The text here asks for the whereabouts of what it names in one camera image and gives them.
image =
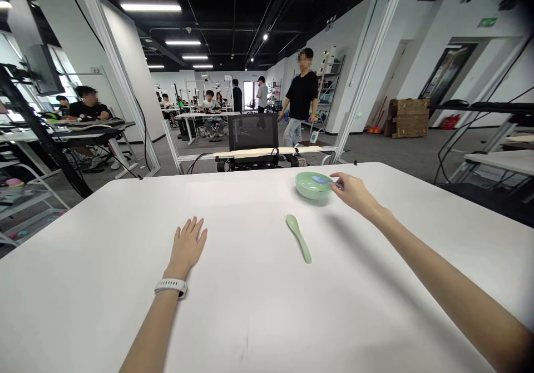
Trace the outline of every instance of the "wooden crate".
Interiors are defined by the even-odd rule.
[[[384,135],[391,138],[426,136],[429,104],[429,100],[391,100]]]

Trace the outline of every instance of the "exit sign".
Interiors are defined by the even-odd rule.
[[[480,23],[478,24],[478,26],[479,27],[493,27],[496,21],[497,21],[496,17],[488,17],[488,18],[480,20]]]

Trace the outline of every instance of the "hand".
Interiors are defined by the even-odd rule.
[[[200,235],[200,239],[198,239],[202,223],[204,223],[204,219],[200,219],[197,223],[195,216],[193,217],[193,221],[189,219],[185,223],[184,228],[180,229],[178,227],[176,229],[171,260],[163,274],[163,278],[178,278],[179,280],[183,280],[187,276],[189,269],[199,261],[207,238],[206,228]]]
[[[332,191],[348,206],[359,212],[363,217],[372,220],[380,216],[386,209],[371,195],[360,178],[345,173],[332,173],[330,177],[339,177],[338,183],[343,184],[341,190],[334,183],[330,183]]]

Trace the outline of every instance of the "green spoon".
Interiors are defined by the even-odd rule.
[[[308,246],[306,245],[306,242],[302,238],[302,234],[300,233],[300,229],[299,229],[299,223],[298,221],[296,221],[296,217],[293,215],[288,215],[285,220],[288,223],[288,226],[291,229],[291,231],[293,231],[296,237],[299,239],[300,249],[302,249],[304,260],[309,265],[312,262],[312,256],[310,255],[310,251],[308,250]]]

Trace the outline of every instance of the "ceramic spoon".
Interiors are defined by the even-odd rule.
[[[325,179],[322,178],[322,177],[312,176],[311,179],[312,179],[313,181],[315,181],[315,182],[320,183],[320,184],[330,184],[331,182],[333,182],[334,184],[336,184],[336,185],[338,186],[338,188],[339,188],[340,190],[344,190],[344,189],[345,189],[345,187],[343,187],[343,184],[336,183],[336,182],[334,182],[334,181],[327,181],[327,180],[325,180]]]
[[[288,215],[285,220],[288,223],[288,226],[291,229],[291,231],[293,231],[296,237],[298,238],[300,249],[302,249],[302,254],[304,256],[304,260],[309,265],[312,262],[312,256],[310,255],[310,251],[308,250],[308,246],[306,245],[306,242],[302,238],[302,234],[300,233],[300,229],[299,229],[299,223],[296,221],[296,217],[293,215]]]

